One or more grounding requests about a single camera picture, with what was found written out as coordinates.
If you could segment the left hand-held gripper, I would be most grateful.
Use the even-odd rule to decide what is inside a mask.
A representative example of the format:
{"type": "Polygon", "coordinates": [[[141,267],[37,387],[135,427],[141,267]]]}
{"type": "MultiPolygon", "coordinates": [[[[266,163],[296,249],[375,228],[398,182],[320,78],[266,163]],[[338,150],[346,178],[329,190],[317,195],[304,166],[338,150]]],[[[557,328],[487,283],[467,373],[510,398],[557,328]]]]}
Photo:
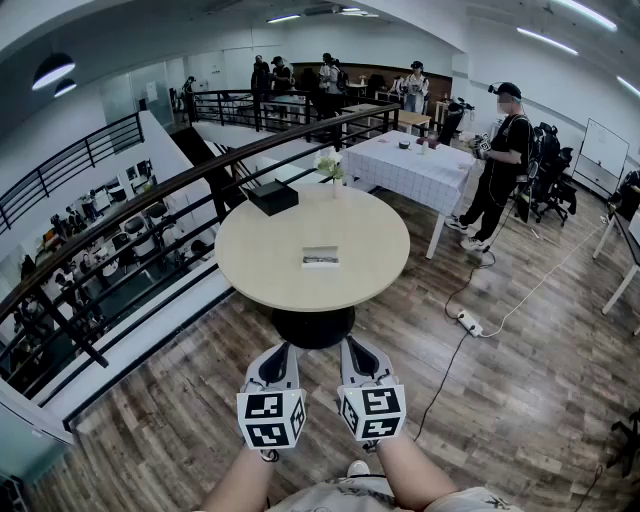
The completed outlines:
{"type": "Polygon", "coordinates": [[[296,447],[306,422],[298,358],[296,346],[280,343],[249,365],[247,383],[236,398],[239,428],[250,450],[266,455],[296,447]],[[283,379],[283,388],[263,385],[283,379]]]}

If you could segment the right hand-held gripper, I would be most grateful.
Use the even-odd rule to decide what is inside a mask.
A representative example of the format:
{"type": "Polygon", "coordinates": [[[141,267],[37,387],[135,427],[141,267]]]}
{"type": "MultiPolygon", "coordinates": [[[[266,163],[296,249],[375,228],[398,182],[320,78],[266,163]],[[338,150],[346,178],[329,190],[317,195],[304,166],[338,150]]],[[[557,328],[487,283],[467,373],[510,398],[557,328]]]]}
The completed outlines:
{"type": "Polygon", "coordinates": [[[346,336],[340,343],[339,415],[367,452],[383,440],[396,438],[405,423],[405,388],[393,377],[387,354],[369,342],[346,336]],[[360,387],[356,381],[370,382],[360,387]]]}

